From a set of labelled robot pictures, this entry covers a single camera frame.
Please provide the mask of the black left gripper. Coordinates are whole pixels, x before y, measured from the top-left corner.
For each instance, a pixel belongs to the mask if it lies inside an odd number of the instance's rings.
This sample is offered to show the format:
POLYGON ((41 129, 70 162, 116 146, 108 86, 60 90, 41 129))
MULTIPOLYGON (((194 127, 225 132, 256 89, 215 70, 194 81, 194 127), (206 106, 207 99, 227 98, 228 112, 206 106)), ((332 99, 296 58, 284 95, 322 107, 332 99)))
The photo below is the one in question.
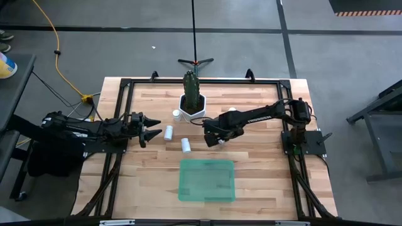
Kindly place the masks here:
POLYGON ((134 137, 139 138, 139 144, 142 148, 146 147, 146 141, 149 142, 152 140, 155 136, 159 135, 161 132, 163 132, 162 129, 155 129, 155 130, 145 130, 144 127, 153 127, 155 125, 160 124, 160 120, 156 119, 150 119, 142 112, 135 113, 133 112, 131 114, 131 121, 128 124, 127 128, 127 136, 128 139, 132 139, 134 137))

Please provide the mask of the green translucent plastic basket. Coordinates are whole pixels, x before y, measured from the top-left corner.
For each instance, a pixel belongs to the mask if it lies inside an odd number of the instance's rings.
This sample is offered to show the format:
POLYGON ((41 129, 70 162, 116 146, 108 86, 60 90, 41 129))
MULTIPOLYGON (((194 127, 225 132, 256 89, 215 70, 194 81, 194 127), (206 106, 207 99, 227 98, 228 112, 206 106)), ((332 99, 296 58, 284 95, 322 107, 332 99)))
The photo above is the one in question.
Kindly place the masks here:
POLYGON ((180 161, 178 199, 182 202, 233 202, 234 162, 221 159, 180 161))

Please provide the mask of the green cactus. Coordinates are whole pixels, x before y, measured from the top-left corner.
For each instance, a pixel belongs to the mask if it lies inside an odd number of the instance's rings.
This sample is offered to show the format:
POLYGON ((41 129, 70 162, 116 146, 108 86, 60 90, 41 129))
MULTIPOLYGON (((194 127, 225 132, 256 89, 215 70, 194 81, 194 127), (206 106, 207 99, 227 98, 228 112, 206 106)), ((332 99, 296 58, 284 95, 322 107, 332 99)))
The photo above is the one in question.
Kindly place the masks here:
POLYGON ((196 74, 189 70, 183 78, 184 86, 184 109, 189 114, 194 114, 198 110, 198 103, 200 100, 199 79, 196 74))

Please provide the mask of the black fabric bag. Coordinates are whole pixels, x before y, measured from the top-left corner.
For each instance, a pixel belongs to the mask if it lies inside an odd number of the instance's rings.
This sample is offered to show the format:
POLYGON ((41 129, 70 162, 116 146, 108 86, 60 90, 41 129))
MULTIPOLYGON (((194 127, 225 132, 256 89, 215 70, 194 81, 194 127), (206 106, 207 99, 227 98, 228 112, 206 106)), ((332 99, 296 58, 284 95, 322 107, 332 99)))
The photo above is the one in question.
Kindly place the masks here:
POLYGON ((84 162, 84 142, 76 135, 65 132, 66 140, 54 145, 35 141, 32 146, 27 170, 32 177, 49 174, 68 177, 84 162))

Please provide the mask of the black tripod stand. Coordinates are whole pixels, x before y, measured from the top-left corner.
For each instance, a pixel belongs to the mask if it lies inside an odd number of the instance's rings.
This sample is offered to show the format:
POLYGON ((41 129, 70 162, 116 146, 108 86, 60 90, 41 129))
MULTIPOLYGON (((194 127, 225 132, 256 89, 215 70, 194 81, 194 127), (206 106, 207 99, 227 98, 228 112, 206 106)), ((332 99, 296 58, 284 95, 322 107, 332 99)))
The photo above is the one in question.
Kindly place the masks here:
POLYGON ((194 74, 198 75, 199 67, 203 63, 210 63, 214 61, 214 58, 207 58, 204 60, 198 60, 197 58, 197 39, 196 39, 196 26, 195 26, 195 5, 194 0, 191 0, 192 7, 192 36, 193 36, 193 60, 178 59, 179 63, 187 63, 193 67, 194 74))

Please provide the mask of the black clamp lever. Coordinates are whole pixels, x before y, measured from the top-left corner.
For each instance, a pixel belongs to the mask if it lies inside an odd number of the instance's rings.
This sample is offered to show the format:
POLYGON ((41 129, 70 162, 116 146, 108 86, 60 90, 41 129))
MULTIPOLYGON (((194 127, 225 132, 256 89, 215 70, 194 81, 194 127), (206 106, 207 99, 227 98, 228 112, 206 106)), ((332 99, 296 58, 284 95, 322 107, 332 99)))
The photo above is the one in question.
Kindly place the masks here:
POLYGON ((322 137, 317 141, 317 144, 318 144, 318 145, 323 144, 331 135, 332 135, 332 133, 330 132, 330 133, 328 133, 328 134, 322 136, 322 137))

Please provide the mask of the dark grey desk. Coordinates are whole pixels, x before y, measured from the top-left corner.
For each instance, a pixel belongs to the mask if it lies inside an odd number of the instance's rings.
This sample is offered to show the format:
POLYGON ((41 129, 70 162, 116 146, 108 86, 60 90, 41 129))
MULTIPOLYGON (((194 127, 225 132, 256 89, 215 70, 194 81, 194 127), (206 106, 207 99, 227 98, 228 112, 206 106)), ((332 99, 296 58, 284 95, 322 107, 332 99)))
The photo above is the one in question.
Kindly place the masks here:
POLYGON ((7 128, 33 70, 34 54, 11 53, 7 56, 15 62, 17 71, 6 79, 0 79, 0 183, 4 178, 19 132, 7 128))

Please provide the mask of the yellow blue white container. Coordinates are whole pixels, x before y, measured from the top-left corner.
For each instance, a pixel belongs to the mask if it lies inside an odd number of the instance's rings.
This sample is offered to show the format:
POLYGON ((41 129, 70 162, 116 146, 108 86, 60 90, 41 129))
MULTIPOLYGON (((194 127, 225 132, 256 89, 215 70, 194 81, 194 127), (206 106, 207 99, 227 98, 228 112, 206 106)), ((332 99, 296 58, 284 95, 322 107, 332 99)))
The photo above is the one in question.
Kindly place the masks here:
POLYGON ((0 79, 12 77, 17 70, 17 64, 0 52, 0 79))

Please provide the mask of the dark grey metal stand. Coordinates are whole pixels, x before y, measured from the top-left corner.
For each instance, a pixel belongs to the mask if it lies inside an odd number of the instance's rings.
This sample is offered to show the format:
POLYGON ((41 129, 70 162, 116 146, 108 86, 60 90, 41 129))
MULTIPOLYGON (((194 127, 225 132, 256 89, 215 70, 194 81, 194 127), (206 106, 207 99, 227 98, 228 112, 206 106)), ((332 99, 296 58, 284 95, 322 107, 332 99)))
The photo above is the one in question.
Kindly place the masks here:
POLYGON ((355 124, 363 119, 377 153, 382 173, 368 176, 376 182, 402 178, 402 168, 393 154, 402 155, 402 79, 378 94, 376 100, 346 119, 355 124))

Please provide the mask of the black mat with orange stripes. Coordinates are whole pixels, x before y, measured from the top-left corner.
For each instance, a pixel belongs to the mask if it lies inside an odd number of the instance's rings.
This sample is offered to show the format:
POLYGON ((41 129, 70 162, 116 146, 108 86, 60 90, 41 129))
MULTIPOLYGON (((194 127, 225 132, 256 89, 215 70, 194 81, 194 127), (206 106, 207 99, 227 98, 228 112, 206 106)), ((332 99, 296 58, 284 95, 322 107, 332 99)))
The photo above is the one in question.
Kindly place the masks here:
POLYGON ((402 0, 329 0, 338 17, 399 16, 402 0))

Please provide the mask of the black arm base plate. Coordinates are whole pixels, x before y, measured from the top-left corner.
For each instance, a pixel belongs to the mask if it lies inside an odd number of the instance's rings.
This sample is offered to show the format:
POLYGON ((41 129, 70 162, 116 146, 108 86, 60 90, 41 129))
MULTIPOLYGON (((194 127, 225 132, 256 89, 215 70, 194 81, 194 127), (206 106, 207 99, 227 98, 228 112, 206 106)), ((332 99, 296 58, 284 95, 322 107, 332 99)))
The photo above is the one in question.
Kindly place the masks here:
POLYGON ((127 150, 128 140, 117 140, 109 143, 102 143, 97 141, 85 141, 85 152, 88 153, 112 153, 122 154, 127 150))
POLYGON ((283 152, 287 155, 326 155, 324 137, 321 131, 307 131, 305 133, 305 141, 297 144, 292 140, 290 131, 281 133, 283 152))

